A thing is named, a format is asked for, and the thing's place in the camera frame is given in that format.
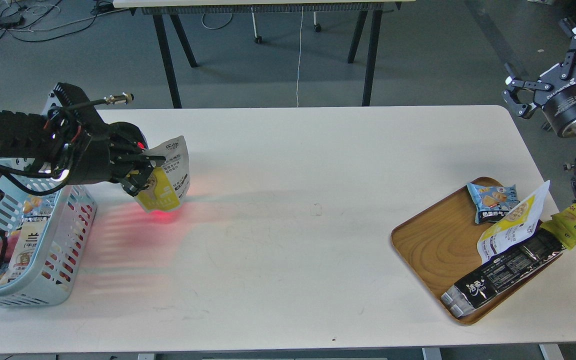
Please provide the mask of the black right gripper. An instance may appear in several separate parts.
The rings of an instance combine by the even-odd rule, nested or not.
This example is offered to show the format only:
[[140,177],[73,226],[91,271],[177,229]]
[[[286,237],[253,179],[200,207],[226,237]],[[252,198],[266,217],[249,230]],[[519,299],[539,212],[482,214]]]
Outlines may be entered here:
[[570,38],[570,44],[560,64],[560,75],[550,78],[553,84],[522,80],[512,64],[505,63],[503,68],[508,76],[502,96],[515,116],[529,119],[540,109],[558,137],[576,138],[576,75],[572,75],[576,67],[576,22],[565,17],[558,25]]

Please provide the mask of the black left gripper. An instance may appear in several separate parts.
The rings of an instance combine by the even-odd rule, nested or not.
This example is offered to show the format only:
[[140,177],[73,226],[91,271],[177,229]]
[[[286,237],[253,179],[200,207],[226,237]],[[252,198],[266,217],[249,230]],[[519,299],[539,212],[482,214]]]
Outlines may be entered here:
[[128,135],[140,129],[128,122],[108,125],[108,134],[102,139],[92,140],[83,150],[78,163],[68,174],[67,185],[89,185],[101,182],[119,183],[131,197],[154,186],[154,167],[140,167],[146,162],[162,166],[166,157],[151,155],[140,145],[131,143]]

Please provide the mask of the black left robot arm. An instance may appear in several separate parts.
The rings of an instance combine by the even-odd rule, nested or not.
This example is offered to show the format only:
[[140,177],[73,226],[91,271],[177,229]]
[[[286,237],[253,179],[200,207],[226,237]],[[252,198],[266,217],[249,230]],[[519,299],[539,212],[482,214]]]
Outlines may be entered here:
[[[136,125],[105,123],[96,110],[133,101],[126,92],[91,100],[80,87],[58,82],[43,114],[0,111],[0,178],[34,196],[102,182],[137,196],[166,158],[147,152]],[[4,196],[0,189],[0,202]]]

